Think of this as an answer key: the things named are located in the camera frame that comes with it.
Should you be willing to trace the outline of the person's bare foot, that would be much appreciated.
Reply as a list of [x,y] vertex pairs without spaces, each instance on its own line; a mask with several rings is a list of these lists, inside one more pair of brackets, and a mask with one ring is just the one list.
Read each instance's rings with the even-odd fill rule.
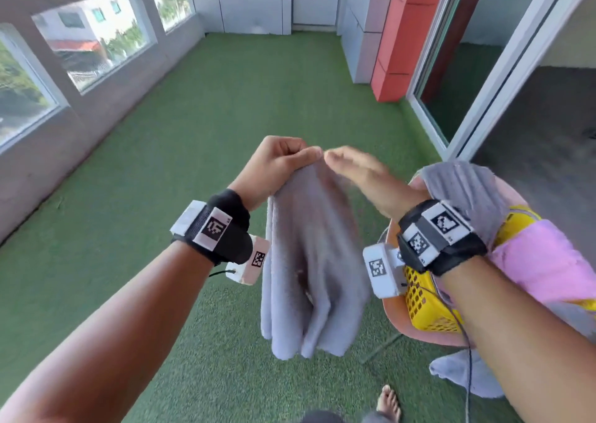
[[376,415],[383,419],[385,423],[400,423],[402,409],[399,398],[394,389],[389,384],[382,387],[377,400]]

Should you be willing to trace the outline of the person's right hand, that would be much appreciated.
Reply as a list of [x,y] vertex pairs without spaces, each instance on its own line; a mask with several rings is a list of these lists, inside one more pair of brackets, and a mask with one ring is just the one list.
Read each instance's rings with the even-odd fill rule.
[[391,171],[387,176],[371,183],[354,183],[381,214],[399,221],[411,209],[430,199],[427,191],[410,187],[395,177]]

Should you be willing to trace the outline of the person's left hand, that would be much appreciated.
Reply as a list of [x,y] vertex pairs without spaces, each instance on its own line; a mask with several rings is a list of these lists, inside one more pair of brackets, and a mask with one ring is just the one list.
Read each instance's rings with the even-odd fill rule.
[[240,197],[248,211],[257,209],[276,193],[295,171],[299,170],[278,169],[266,160],[262,141],[240,174],[228,186]]

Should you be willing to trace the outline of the pink towel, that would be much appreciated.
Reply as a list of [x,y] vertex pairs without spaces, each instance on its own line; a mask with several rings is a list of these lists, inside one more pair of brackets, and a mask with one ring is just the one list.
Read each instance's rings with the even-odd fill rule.
[[549,220],[513,213],[489,258],[539,302],[574,303],[596,312],[596,272]]

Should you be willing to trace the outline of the black wrist band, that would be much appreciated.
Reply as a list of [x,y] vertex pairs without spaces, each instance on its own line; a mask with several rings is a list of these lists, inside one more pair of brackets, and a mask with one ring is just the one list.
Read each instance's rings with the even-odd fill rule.
[[217,266],[242,264],[253,252],[250,213],[240,196],[227,188],[207,202],[192,200],[170,232],[173,241],[190,246]]
[[447,201],[430,199],[410,209],[398,222],[400,257],[406,266],[436,277],[476,256],[487,246],[470,223]]

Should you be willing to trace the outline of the red column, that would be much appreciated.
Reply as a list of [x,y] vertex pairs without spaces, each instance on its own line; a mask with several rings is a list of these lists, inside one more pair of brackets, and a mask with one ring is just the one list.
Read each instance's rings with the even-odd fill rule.
[[391,0],[371,78],[378,102],[403,98],[440,0]]

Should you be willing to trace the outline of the sliding glass door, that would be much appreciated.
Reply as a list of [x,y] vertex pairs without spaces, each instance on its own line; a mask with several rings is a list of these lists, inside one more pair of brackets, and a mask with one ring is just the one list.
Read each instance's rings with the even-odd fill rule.
[[547,126],[596,110],[596,0],[439,0],[408,102],[440,161],[470,160],[515,101]]

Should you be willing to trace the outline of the yellow plastic laundry basket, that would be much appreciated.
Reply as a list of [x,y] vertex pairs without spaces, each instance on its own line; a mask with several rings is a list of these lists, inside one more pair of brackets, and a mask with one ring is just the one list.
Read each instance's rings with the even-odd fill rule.
[[[529,207],[517,205],[510,208],[505,221],[513,213],[525,214],[534,220],[542,219]],[[451,314],[448,298],[437,297],[438,285],[433,281],[430,273],[417,273],[413,269],[405,268],[408,280],[408,291],[405,296],[409,318],[416,329],[428,332],[460,332],[457,321],[460,321],[458,311]]]

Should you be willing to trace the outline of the pink chair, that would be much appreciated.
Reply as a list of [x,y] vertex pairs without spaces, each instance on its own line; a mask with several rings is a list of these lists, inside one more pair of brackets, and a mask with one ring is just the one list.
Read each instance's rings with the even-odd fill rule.
[[[509,206],[523,205],[529,207],[526,199],[505,180],[499,177],[496,177],[495,180],[499,192]],[[388,320],[399,335],[427,345],[440,345],[459,349],[467,346],[460,332],[426,332],[416,329],[411,323],[404,296],[383,299],[382,302]]]

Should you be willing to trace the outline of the grey towel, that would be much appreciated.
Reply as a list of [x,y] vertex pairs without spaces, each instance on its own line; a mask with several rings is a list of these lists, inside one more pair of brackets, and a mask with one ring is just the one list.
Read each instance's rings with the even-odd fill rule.
[[260,327],[280,360],[342,357],[372,288],[345,183],[324,162],[303,167],[267,201]]
[[500,194],[492,171],[457,160],[427,165],[415,178],[421,178],[432,198],[448,201],[465,216],[488,250],[493,250],[510,206]]
[[[546,307],[592,344],[596,344],[596,312],[564,302],[547,303]],[[433,376],[464,387],[475,396],[504,397],[501,385],[476,349],[437,358],[430,363],[429,370]]]

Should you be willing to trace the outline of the person's right forearm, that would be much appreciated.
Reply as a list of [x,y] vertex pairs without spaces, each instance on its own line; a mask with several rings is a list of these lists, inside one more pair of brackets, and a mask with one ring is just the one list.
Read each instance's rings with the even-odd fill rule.
[[596,344],[484,257],[461,263],[441,280],[525,423],[596,423]]

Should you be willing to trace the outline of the wide window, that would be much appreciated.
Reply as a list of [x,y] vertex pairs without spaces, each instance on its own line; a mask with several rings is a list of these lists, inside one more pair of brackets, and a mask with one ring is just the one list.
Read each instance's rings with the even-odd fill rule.
[[78,0],[32,20],[82,95],[156,42],[142,0]]

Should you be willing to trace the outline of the black left wrist band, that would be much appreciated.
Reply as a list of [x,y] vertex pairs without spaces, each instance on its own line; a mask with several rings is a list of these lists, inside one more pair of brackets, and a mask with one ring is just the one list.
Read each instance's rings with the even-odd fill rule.
[[207,202],[192,200],[170,232],[173,241],[190,246],[217,266],[242,264],[253,252],[250,213],[240,196],[227,188]]

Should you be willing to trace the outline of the large window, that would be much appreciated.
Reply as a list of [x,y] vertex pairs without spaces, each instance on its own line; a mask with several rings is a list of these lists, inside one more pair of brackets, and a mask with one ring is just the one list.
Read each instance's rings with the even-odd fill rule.
[[0,154],[67,107],[17,28],[0,23]]

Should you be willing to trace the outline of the person's left forearm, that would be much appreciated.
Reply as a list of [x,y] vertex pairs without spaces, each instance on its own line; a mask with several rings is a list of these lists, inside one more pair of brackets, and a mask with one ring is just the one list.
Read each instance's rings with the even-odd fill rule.
[[176,241],[75,329],[0,423],[120,423],[165,362],[214,264]]

